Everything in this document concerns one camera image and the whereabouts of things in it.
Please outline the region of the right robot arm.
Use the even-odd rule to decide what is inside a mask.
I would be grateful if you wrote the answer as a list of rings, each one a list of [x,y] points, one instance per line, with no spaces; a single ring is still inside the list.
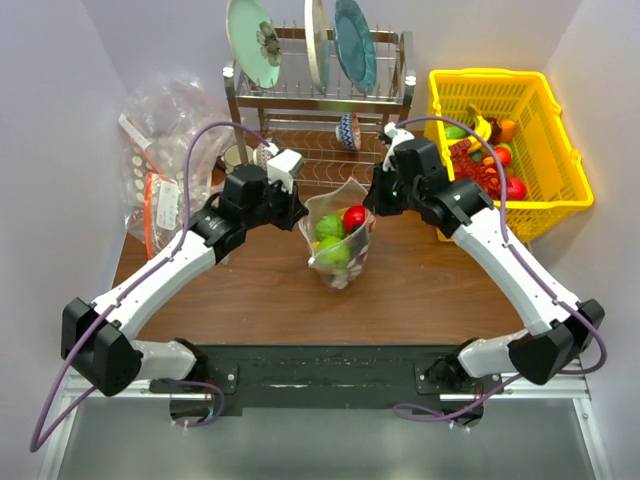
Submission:
[[[581,301],[559,285],[502,228],[499,210],[476,182],[450,181],[433,142],[396,139],[374,168],[364,204],[380,216],[419,213],[484,269],[523,321],[519,332],[471,340],[449,356],[445,379],[452,390],[466,393],[481,377],[506,372],[544,385],[586,349],[591,331],[600,327],[602,305]]]

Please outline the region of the green toy lime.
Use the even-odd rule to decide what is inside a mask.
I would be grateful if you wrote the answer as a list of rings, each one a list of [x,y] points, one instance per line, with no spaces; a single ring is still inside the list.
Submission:
[[[328,237],[342,240],[346,234],[342,218],[339,215],[324,215],[314,226],[315,239],[323,241]]]

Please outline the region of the green toy apple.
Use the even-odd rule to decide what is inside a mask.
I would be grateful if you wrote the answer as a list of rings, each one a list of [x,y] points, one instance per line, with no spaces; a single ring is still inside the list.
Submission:
[[[328,236],[318,243],[316,258],[323,267],[344,270],[351,261],[351,252],[341,238]]]

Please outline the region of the red toy apple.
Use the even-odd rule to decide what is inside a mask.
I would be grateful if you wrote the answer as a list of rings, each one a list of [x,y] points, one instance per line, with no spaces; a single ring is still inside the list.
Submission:
[[[342,223],[346,234],[351,234],[367,220],[367,209],[362,205],[354,205],[345,210]]]

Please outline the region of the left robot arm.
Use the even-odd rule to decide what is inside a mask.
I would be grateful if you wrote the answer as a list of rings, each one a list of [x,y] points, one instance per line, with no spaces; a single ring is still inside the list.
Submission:
[[[135,380],[170,378],[185,392],[200,390],[207,368],[185,341],[140,342],[142,327],[188,282],[219,264],[246,240],[249,230],[271,224],[290,231],[307,214],[289,152],[266,168],[238,167],[185,230],[119,286],[87,303],[72,300],[62,313],[61,356],[103,395],[114,396]]]

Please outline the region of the clear zip top bag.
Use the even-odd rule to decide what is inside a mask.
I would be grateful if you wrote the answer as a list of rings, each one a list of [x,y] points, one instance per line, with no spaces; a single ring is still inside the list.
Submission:
[[[308,215],[298,222],[299,229],[307,242],[310,258],[308,266],[315,270],[321,279],[327,284],[325,277],[328,274],[341,271],[323,267],[316,258],[317,245],[320,241],[315,239],[314,226],[324,215],[339,215],[342,218],[346,209],[354,205],[362,205],[367,195],[367,189],[355,178],[349,178],[338,189],[329,193],[316,195],[306,201]],[[346,234],[342,239],[350,248],[351,261],[344,270],[361,269],[363,271],[368,258],[369,247],[372,240],[372,230],[375,219],[367,210],[367,220],[364,225],[351,234]]]

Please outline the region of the dark toy plum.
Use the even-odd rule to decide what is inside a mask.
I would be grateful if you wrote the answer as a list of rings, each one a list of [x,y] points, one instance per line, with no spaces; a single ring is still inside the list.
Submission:
[[[486,117],[485,120],[491,127],[491,134],[489,136],[488,142],[490,144],[497,144],[502,133],[501,122],[495,117]]]

